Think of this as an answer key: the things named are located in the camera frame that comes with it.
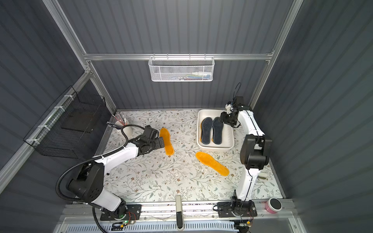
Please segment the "dark grey insole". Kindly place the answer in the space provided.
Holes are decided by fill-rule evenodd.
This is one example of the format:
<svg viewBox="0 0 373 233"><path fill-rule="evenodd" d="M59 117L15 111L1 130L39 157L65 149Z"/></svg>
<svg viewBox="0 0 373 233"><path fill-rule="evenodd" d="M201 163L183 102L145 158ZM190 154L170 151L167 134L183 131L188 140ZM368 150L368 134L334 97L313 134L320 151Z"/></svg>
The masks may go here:
<svg viewBox="0 0 373 233"><path fill-rule="evenodd" d="M201 123L201 142L204 145L208 145L211 141L211 130L212 130L213 120L211 117L206 117Z"/></svg>
<svg viewBox="0 0 373 233"><path fill-rule="evenodd" d="M216 145L222 144L222 131L224 128L224 123L220 117L213 119L212 129L213 129L213 142Z"/></svg>

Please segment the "yellow fleece insole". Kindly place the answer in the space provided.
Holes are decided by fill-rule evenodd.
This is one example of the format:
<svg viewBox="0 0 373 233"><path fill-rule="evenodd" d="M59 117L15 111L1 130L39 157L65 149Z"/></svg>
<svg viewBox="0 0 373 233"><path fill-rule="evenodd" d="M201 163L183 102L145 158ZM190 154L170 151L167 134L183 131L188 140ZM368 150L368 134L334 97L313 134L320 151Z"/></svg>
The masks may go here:
<svg viewBox="0 0 373 233"><path fill-rule="evenodd" d="M163 138L164 149L167 156L174 155L174 148L171 143L171 134L166 128L160 130L159 136Z"/></svg>

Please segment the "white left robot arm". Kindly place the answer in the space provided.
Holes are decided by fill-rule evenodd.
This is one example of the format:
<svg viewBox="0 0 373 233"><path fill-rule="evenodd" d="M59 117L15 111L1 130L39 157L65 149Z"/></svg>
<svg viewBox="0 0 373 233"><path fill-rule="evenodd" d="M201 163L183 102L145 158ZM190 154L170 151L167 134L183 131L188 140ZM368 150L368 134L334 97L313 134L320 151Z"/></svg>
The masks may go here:
<svg viewBox="0 0 373 233"><path fill-rule="evenodd" d="M105 188L105 175L128 160L164 147L159 131L149 125L127 124L120 132L125 138L123 146L79 165L79 172L67 183L67 190L83 202L110 212L118 211L125 201Z"/></svg>

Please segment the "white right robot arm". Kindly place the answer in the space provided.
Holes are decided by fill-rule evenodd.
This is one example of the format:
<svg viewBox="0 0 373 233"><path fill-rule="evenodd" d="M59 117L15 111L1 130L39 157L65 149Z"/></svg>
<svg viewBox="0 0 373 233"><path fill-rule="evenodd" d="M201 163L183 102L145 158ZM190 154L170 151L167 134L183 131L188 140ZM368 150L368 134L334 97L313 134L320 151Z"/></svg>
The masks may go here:
<svg viewBox="0 0 373 233"><path fill-rule="evenodd" d="M239 185L235 190L237 200L245 202L252 199L258 175L269 163L273 141L260 129L251 107L244 104L243 97L235 96L225 108L226 111L220 115L222 122L233 128L241 126L245 133L240 151L243 170Z"/></svg>

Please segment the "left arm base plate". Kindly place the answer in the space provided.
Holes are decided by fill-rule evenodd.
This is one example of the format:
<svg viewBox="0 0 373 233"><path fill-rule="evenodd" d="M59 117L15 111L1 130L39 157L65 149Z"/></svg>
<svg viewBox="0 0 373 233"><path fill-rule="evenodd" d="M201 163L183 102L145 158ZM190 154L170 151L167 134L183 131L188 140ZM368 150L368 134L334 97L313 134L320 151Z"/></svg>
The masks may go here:
<svg viewBox="0 0 373 233"><path fill-rule="evenodd" d="M142 205L140 204L120 204L114 211L103 209L100 221L135 221L138 220L141 214Z"/></svg>

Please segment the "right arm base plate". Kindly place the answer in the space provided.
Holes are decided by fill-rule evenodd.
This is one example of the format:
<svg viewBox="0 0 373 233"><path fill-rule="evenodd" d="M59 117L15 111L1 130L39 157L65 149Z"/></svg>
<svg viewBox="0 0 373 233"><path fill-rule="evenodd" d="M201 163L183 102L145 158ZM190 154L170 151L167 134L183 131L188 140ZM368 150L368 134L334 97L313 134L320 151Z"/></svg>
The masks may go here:
<svg viewBox="0 0 373 233"><path fill-rule="evenodd" d="M257 210L253 201L219 202L217 211L220 218L226 217L257 217Z"/></svg>

